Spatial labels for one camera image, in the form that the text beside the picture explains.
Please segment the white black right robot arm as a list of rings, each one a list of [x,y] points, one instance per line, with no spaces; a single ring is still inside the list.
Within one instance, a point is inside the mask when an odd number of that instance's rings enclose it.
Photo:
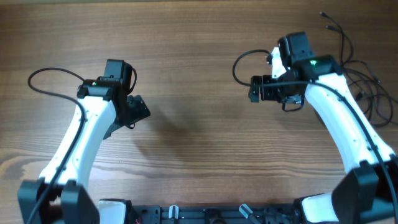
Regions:
[[[270,53],[272,74],[251,78],[252,102],[309,103],[332,136],[345,178],[330,193],[301,198],[305,223],[369,223],[397,217],[397,156],[355,102],[342,68],[317,57],[305,33],[286,35]]]

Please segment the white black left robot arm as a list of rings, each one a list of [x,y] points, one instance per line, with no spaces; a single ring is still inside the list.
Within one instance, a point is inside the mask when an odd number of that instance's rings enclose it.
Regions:
[[[84,79],[72,121],[49,164],[37,180],[25,180],[17,193],[24,223],[141,223],[131,201],[88,193],[91,168],[102,141],[122,128],[134,129],[150,116],[141,96],[132,96],[137,72],[123,60],[109,59],[104,74]]]

